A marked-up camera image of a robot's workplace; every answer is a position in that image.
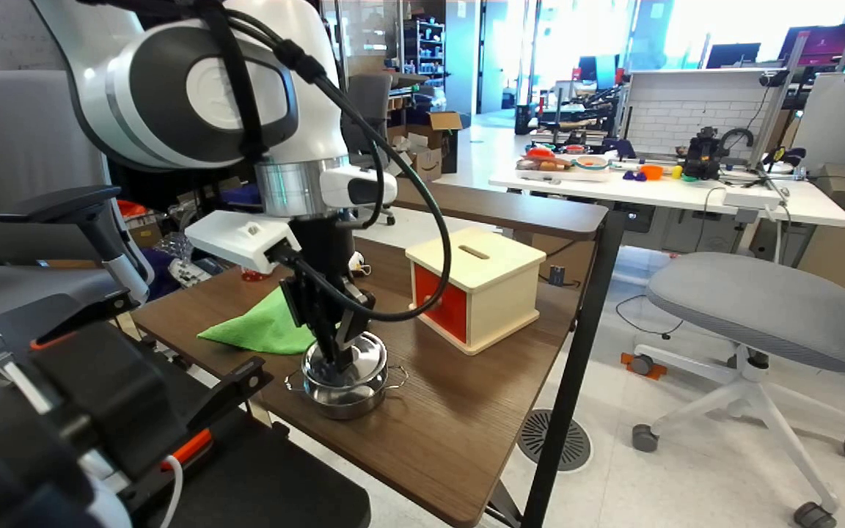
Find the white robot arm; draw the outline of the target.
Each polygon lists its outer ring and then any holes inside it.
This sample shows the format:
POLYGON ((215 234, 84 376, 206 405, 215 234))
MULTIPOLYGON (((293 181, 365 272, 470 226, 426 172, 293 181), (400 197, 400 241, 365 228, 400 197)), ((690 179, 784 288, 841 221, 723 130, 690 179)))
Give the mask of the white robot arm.
POLYGON ((89 137, 142 172, 259 177, 259 215, 212 210, 189 241, 247 270, 293 270, 288 309, 315 335, 304 366, 344 376, 384 344, 348 278, 362 210, 395 197, 348 160, 353 113, 309 0, 32 0, 89 137))

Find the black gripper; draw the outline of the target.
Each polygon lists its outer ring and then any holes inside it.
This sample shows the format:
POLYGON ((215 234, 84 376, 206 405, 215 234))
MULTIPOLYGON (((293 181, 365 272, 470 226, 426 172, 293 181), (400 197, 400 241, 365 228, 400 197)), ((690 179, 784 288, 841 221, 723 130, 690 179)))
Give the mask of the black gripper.
POLYGON ((335 379, 341 353, 353 355, 353 339, 368 328, 368 316, 344 301, 344 292, 369 301, 348 272, 353 228, 344 216, 293 216, 290 232, 300 247, 285 253, 293 276, 282 289, 293 320, 318 338, 309 348, 309 372, 335 379))

